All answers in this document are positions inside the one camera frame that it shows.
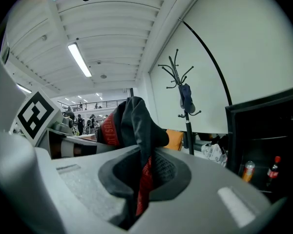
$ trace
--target white ceiling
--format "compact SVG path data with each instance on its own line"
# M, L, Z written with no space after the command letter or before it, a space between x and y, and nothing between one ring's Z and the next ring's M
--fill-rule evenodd
M42 88L50 98L135 87L155 62L153 47L163 47L192 1L21 0L9 16L6 68L17 83ZM171 18L177 2L183 8ZM158 39L165 23L171 27ZM73 42L92 77L84 76L68 51Z

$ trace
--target ceiling light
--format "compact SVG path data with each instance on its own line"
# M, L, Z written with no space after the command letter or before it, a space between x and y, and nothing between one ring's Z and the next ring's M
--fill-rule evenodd
M73 58L75 59L75 61L77 62L80 69L83 71L84 75L86 77L91 77L92 75L85 64L82 55L80 54L80 51L77 47L77 44L73 43L73 44L69 45L68 49L69 49L70 53L72 54Z
M29 89L23 87L22 85L19 85L18 83L16 83L16 85L17 85L20 89L22 89L23 91L28 92L28 93L31 94L31 92L32 92L31 90L29 90Z

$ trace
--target railing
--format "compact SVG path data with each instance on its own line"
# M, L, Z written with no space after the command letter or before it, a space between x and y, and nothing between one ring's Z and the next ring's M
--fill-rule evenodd
M99 102L90 102L90 103L80 103L75 105L66 105L58 101L58 103L66 110L66 111L85 111L85 110L95 110L101 108L115 108L122 102L126 101L125 99L118 100L108 100L108 101L99 101Z

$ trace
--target white wall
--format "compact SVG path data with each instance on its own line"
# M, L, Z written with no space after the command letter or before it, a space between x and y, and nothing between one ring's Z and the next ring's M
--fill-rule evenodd
M198 0L184 18L213 53L226 79L233 104L293 86L293 28L273 0ZM179 49L179 74L192 65L187 83L202 113L191 117L194 132L227 133L226 94L200 42L180 24L150 76L159 125L185 130L178 89L165 89L172 78L157 64L169 64Z
M150 74L142 73L141 79L138 80L136 83L137 87L133 88L133 95L141 97L145 101L146 108L148 109L152 120L156 124L158 124L158 117Z
M118 100L118 99L127 99L128 93L124 93L123 89L114 89L108 91L102 91L103 100Z

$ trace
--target bottle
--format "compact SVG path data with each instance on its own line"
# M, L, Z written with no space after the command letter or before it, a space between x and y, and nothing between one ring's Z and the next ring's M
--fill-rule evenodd
M277 178L278 177L278 163L281 161L281 157L280 156L276 156L274 158L274 165L272 167L270 167L268 169L268 179L267 179L267 187L271 186L271 183L273 181L274 178Z

